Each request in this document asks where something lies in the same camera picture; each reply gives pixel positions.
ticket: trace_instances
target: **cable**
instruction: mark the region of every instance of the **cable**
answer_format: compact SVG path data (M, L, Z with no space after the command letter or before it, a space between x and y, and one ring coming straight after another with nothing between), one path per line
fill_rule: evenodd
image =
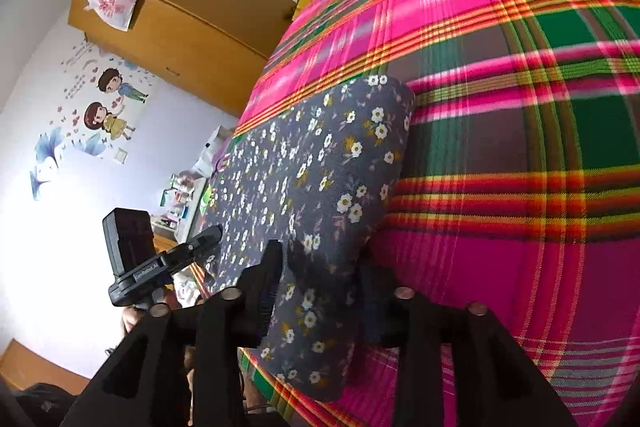
M256 409L268 409L269 407L271 407L270 403L265 403L263 405L254 405L252 407L249 407L246 411L255 411Z

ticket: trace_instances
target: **wooden floor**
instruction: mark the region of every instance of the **wooden floor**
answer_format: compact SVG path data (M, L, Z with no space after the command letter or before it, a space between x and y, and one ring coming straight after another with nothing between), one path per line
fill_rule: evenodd
M0 359L0 377L12 389L26 389L38 382L52 383L71 394L80 394L88 378L76 375L49 362L24 347L15 339Z

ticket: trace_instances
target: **human hand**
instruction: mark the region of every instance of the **human hand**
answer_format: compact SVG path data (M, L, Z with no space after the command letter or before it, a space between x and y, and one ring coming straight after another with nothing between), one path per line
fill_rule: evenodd
M182 308L180 302L178 302L178 298L175 295L175 291L164 289L164 297L162 298L162 302L167 304L172 310L179 310ZM145 316L145 312L134 307L127 306L122 309L122 324L124 326L125 333L129 333L135 326L142 320L142 317Z

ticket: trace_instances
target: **plaid fabric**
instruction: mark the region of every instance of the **plaid fabric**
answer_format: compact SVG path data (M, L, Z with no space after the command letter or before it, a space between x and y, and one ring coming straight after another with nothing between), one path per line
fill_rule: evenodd
M606 422L640 363L639 8L315 0L238 126L242 134L362 74L407 82L417 108L401 180L371 239L377 261L433 301L486 302L581 426ZM356 347L331 405L249 362L292 425L390 424L393 352ZM453 425L447 354L443 365Z

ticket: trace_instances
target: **white plastic bag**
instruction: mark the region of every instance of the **white plastic bag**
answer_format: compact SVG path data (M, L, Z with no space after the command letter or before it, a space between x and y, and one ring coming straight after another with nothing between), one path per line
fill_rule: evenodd
M95 10L100 19L112 28L127 31L133 8L137 0L88 0L89 5L85 10Z

